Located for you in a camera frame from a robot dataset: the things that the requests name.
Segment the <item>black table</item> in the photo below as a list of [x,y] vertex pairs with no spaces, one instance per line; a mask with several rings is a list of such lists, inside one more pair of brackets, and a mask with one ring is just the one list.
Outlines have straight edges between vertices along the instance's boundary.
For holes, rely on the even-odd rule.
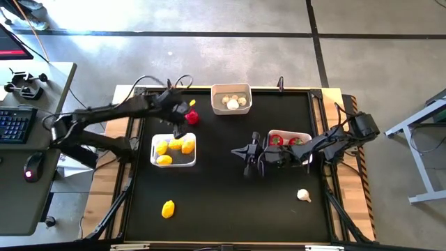
[[[314,111],[308,91],[254,90],[249,114],[238,116],[214,115],[209,89],[185,91],[184,96],[197,101],[195,109],[201,119],[197,127],[188,129],[197,136],[197,163],[186,168],[152,166],[151,138],[171,133],[171,127],[156,119],[143,121],[141,154],[127,205],[126,241],[330,241],[331,218],[318,158],[310,174],[303,168],[272,169],[265,179],[247,181],[243,178],[243,160],[230,153],[250,143],[253,131],[262,137],[272,129],[314,136]],[[312,203],[296,199],[301,188],[310,192]],[[161,209],[170,199],[176,204],[176,212],[166,220]]]

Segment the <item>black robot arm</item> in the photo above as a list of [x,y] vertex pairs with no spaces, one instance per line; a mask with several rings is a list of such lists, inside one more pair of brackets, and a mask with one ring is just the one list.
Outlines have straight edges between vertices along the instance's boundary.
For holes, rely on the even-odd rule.
[[[349,132],[344,131],[342,127],[346,122],[349,122],[351,128]],[[303,145],[274,145],[263,149],[259,144],[260,134],[254,132],[251,144],[231,152],[245,160],[247,166],[244,175],[247,178],[255,174],[263,177],[267,166],[302,165],[312,153],[318,151],[324,152],[327,161],[335,162],[342,158],[346,149],[374,140],[379,133],[378,126],[371,115],[360,112]]]
[[60,149],[64,154],[89,167],[95,167],[97,155],[81,147],[83,144],[110,150],[120,162],[129,162],[133,153],[129,139],[98,135],[85,131],[85,127],[125,117],[155,117],[171,123],[174,127],[174,137],[178,139],[185,135],[185,115],[190,112],[189,104],[183,101],[180,93],[181,91],[169,85],[161,94],[138,95],[119,105],[75,110],[52,124],[50,147]]

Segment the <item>concrete floor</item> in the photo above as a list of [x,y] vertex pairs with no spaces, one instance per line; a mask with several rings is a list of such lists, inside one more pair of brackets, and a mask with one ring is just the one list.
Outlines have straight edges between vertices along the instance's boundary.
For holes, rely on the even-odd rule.
[[[446,9],[434,0],[312,2],[320,33],[446,33]],[[305,0],[133,0],[125,6],[105,0],[43,3],[54,29],[310,31]],[[21,38],[39,50],[33,36]],[[310,38],[40,38],[52,61],[78,64],[72,89],[90,106],[111,102],[117,84],[131,84],[143,74],[176,79],[189,73],[196,85],[248,82],[253,86],[275,85],[283,75],[286,86],[321,86]],[[360,109],[373,114],[381,131],[445,88],[444,40],[322,39],[321,47],[330,87],[356,96]],[[64,110],[78,107],[69,96]],[[381,135],[365,150],[378,241],[444,250],[446,199],[409,205],[408,196],[425,191],[407,144]],[[75,239],[85,203],[85,194],[58,194],[50,209],[59,219],[57,229],[40,225],[30,237],[1,237],[0,246]]]

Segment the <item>wooden platform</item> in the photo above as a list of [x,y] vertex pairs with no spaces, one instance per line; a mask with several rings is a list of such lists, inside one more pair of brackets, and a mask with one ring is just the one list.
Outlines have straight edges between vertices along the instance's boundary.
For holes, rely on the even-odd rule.
[[[118,85],[115,90],[113,103],[118,103],[122,101],[126,95],[129,93],[131,86]],[[323,100],[325,106],[325,113],[327,116],[328,126],[332,127],[337,125],[338,117],[335,108],[335,102],[337,102],[341,107],[344,106],[341,90],[335,88],[321,89],[323,93]],[[315,101],[315,110],[318,111],[318,103]],[[345,119],[345,114],[341,115],[341,119]],[[318,133],[323,132],[321,114],[316,113],[316,120],[318,125]],[[110,137],[124,136],[125,130],[127,128],[128,119],[117,119],[107,123],[105,134]],[[134,128],[132,131],[132,136],[137,133],[137,127],[139,121],[134,123]],[[112,153],[108,153],[105,157],[101,158],[98,165],[102,163],[109,162],[114,158]],[[344,162],[348,165],[353,166],[357,169],[357,161],[355,157],[345,156]],[[127,165],[124,173],[125,185],[126,178],[128,176],[128,170],[130,165]],[[91,185],[89,199],[86,204],[84,219],[82,220],[82,228],[84,230],[84,235],[91,233],[96,225],[104,217],[105,213],[109,210],[112,203],[113,191],[116,182],[116,176],[118,173],[118,163],[113,162],[103,168],[99,169],[94,177],[93,183]],[[362,179],[348,167],[342,164],[338,165],[338,179],[341,187],[341,194],[344,203],[344,208],[346,212],[350,215],[354,223],[360,228],[362,233],[369,239],[374,240],[374,229],[372,227],[372,221],[370,215],[371,212],[371,202],[369,200],[368,189],[366,188],[366,194],[364,194],[364,187]],[[335,232],[339,239],[341,239],[341,225],[339,221],[339,216],[336,210],[332,207],[333,220],[335,225]],[[122,207],[116,214],[113,237],[118,234],[119,225],[121,223]]]

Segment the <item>keyboard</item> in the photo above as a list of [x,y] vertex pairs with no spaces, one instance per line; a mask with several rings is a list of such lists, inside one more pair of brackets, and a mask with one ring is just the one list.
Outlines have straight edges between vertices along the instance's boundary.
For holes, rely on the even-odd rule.
[[36,114],[34,108],[0,107],[0,144],[25,144]]

